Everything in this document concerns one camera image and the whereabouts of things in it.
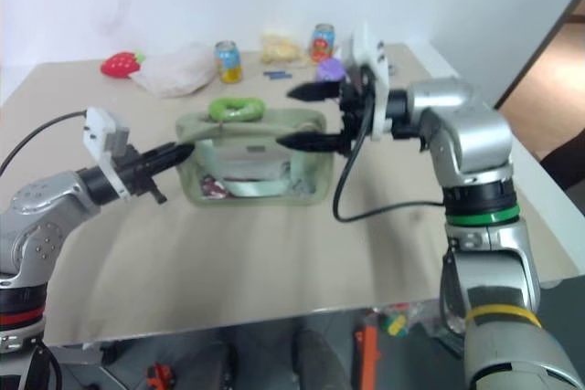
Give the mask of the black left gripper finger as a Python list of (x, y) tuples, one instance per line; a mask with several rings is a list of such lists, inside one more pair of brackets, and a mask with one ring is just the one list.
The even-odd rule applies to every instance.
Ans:
[(195, 150), (193, 143), (168, 142), (142, 154), (144, 165), (178, 165)]
[(191, 151), (151, 151), (147, 154), (147, 174), (154, 176), (184, 162)]

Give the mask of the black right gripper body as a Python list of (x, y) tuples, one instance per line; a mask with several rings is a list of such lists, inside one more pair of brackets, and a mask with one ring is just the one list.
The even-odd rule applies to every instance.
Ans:
[(371, 68), (362, 66), (340, 86), (339, 110), (342, 113), (341, 153), (350, 153), (362, 122), (367, 122), (366, 133), (371, 132), (372, 116), (367, 109), (374, 108), (375, 77)]

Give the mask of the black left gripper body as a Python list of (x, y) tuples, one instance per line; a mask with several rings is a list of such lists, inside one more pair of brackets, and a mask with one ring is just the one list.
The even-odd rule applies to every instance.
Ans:
[(150, 194), (161, 205), (167, 197), (161, 193), (154, 182), (156, 163), (162, 158), (165, 145), (140, 153), (132, 144), (126, 146), (125, 152), (114, 159), (114, 169), (132, 196)]

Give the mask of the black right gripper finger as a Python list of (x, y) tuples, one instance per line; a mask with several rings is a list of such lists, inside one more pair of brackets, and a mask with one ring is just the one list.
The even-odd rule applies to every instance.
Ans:
[(306, 153), (339, 153), (344, 150), (344, 140), (339, 134), (293, 132), (278, 137), (276, 142), (284, 148)]
[(287, 92), (287, 97), (303, 102), (317, 102), (336, 99), (340, 95), (339, 81), (305, 82)]

